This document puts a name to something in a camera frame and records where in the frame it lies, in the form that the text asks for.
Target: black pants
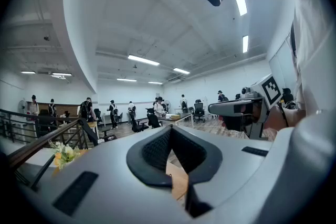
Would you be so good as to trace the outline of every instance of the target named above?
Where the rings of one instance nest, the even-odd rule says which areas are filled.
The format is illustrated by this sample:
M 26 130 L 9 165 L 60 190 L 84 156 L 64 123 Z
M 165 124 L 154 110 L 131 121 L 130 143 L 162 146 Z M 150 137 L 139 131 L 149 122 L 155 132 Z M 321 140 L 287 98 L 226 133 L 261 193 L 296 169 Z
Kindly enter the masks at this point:
M 117 127 L 117 123 L 116 123 L 116 121 L 114 120 L 114 115 L 110 115 L 110 118 L 111 118 L 111 122 L 112 122 L 112 128 L 115 128 L 115 127 Z

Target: wall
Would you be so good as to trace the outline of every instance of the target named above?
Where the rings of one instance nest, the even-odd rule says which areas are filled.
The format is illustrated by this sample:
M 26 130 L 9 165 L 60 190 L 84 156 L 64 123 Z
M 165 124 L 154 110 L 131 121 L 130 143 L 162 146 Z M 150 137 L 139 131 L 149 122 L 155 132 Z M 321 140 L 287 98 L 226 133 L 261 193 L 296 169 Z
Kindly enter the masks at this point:
M 287 36 L 279 50 L 269 60 L 269 66 L 279 88 L 289 88 L 294 94 L 296 87 L 296 71 L 292 60 L 289 36 L 290 35 Z
M 56 104 L 80 105 L 87 97 L 93 96 L 84 82 L 74 77 L 69 80 L 71 83 L 47 75 L 31 75 L 27 81 L 24 97 L 27 101 L 31 101 L 34 94 L 37 102 L 41 103 L 49 103 L 53 98 Z
M 19 101 L 24 98 L 26 77 L 0 67 L 0 108 L 18 112 Z
M 172 112 L 174 108 L 179 108 L 182 94 L 187 98 L 188 106 L 193 106 L 197 99 L 201 99 L 206 106 L 216 103 L 219 90 L 229 100 L 234 100 L 243 87 L 250 86 L 270 73 L 268 62 L 262 60 L 177 84 L 165 84 L 163 97 L 170 101 Z
M 110 101 L 118 107 L 118 114 L 123 113 L 122 121 L 127 121 L 128 105 L 132 101 L 137 107 L 137 119 L 147 118 L 145 108 L 151 108 L 155 100 L 156 93 L 162 95 L 163 87 L 159 85 L 150 85 L 137 82 L 124 81 L 98 81 L 98 104 L 101 114 L 110 114 L 106 109 L 110 106 Z M 105 117 L 106 123 L 111 120 L 108 116 Z

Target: person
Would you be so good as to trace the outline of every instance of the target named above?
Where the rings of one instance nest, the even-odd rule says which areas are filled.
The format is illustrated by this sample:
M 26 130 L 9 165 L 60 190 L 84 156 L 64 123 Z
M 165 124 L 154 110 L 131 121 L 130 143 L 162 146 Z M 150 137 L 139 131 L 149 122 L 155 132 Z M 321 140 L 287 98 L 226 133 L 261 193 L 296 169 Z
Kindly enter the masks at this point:
M 112 128 L 111 129 L 114 129 L 114 128 L 118 129 L 117 123 L 114 119 L 114 116 L 118 115 L 117 105 L 114 103 L 114 100 L 111 100 L 110 102 L 111 102 L 110 107 L 108 109 L 106 109 L 106 111 L 111 111 L 110 112 L 110 118 L 111 118 L 111 122 L 112 122 Z
M 157 103 L 154 105 L 154 112 L 157 117 L 162 117 L 165 114 L 161 103 L 162 103 L 162 97 L 159 96 L 157 98 Z
M 335 40 L 334 12 L 330 3 L 327 0 L 295 0 L 290 60 L 293 61 L 296 69 L 297 108 L 284 109 L 289 127 L 296 126 L 307 115 L 312 115 L 320 109 L 331 109 L 334 106 L 331 100 L 326 102 L 326 98 L 330 97 L 321 94 L 319 90 L 326 84 L 324 76 L 313 76 L 310 70 L 318 68 L 317 71 L 327 72 L 323 70 L 323 67 L 327 65 L 321 63 L 321 58 L 323 58 L 323 53 L 332 54 L 334 52 Z M 253 116 L 256 120 L 260 117 L 260 108 L 257 106 L 253 109 Z M 271 128 L 279 131 L 286 126 L 280 108 L 273 106 L 264 129 Z
M 132 103 L 132 101 L 130 101 L 130 104 L 128 105 L 128 123 L 127 124 L 132 124 L 132 118 L 131 115 L 133 115 L 134 119 L 135 119 L 135 115 L 136 115 L 136 107 L 135 105 Z
M 81 117 L 86 119 L 87 122 L 94 122 L 97 120 L 96 114 L 93 111 L 92 101 L 90 97 L 87 97 L 86 101 L 84 101 L 80 105 L 80 113 Z
M 155 106 L 155 104 L 158 102 L 158 98 L 155 97 L 155 101 L 153 102 L 153 107 Z
M 40 113 L 38 103 L 36 102 L 36 96 L 34 94 L 31 97 L 30 113 L 31 113 L 31 115 L 34 115 L 34 116 L 38 116 L 39 113 Z
M 218 91 L 218 102 L 224 102 L 224 95 L 223 92 L 221 90 Z
M 54 100 L 51 99 L 50 104 L 49 104 L 49 115 L 56 118 L 57 113 L 56 113 L 56 106 L 54 104 Z
M 184 97 L 184 94 L 182 95 L 182 98 L 180 100 L 180 104 L 181 104 L 182 111 L 184 111 L 185 109 L 187 109 L 187 112 L 188 112 L 188 101 Z

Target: backpack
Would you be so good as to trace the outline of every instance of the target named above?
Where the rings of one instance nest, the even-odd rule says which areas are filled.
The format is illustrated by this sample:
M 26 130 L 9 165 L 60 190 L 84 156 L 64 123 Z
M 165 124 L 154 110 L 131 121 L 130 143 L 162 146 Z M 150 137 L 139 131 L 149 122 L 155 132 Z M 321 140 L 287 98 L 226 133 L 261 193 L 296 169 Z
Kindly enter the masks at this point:
M 88 104 L 87 101 L 84 101 L 81 104 L 81 109 L 79 110 L 79 114 L 78 114 L 80 118 L 88 119 L 88 115 L 90 115 L 90 113 L 88 111 L 87 104 Z

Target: black shirt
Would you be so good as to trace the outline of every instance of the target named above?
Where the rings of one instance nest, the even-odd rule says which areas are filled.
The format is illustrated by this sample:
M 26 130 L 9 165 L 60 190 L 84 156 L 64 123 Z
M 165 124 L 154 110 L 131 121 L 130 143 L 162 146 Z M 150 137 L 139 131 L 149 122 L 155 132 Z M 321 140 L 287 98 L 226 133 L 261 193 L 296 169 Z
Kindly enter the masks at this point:
M 86 109 L 82 110 L 82 118 L 88 120 L 89 118 L 91 118 L 91 109 L 90 109 L 90 107 L 92 107 L 92 103 L 90 101 L 84 101 L 80 105 L 80 109 L 82 109 L 83 105 L 85 106 Z
M 224 102 L 224 95 L 223 95 L 223 94 L 220 94 L 220 95 L 218 96 L 218 100 L 219 100 L 219 102 Z

